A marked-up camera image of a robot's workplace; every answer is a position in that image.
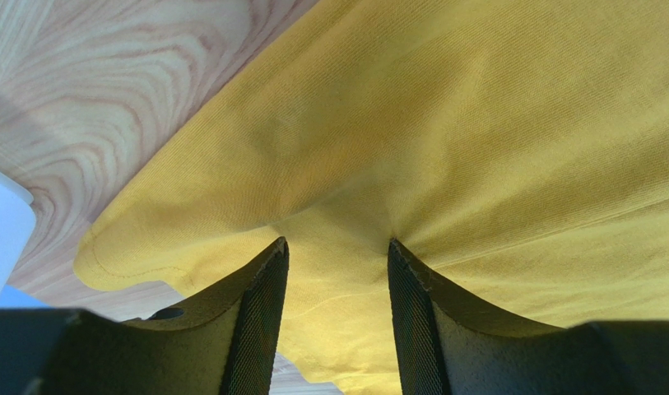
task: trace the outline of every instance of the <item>wood grain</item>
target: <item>wood grain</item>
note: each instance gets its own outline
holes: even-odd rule
[[[87,288],[72,273],[77,243],[179,127],[315,2],[0,0],[0,170],[32,192],[38,221],[9,284],[117,320],[180,300],[159,282]],[[274,379],[281,389],[286,376]]]

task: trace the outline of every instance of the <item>yellow cloth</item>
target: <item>yellow cloth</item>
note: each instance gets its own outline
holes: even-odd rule
[[[490,302],[669,318],[669,0],[322,0],[98,218],[89,286],[191,295],[278,235],[279,350],[399,393],[399,238]]]

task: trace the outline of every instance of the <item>white plastic object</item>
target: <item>white plastic object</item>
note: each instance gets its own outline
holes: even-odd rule
[[[35,229],[32,193],[0,172],[0,293]]]

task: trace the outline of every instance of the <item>blue surface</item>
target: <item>blue surface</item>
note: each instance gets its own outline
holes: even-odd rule
[[[0,294],[0,309],[40,309],[49,306],[12,286],[4,286]]]

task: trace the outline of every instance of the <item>yellow garment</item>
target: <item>yellow garment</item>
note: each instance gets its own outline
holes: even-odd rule
[[[669,318],[669,0],[322,0],[81,242],[184,295],[290,244],[279,350],[400,393],[386,252],[556,325]]]

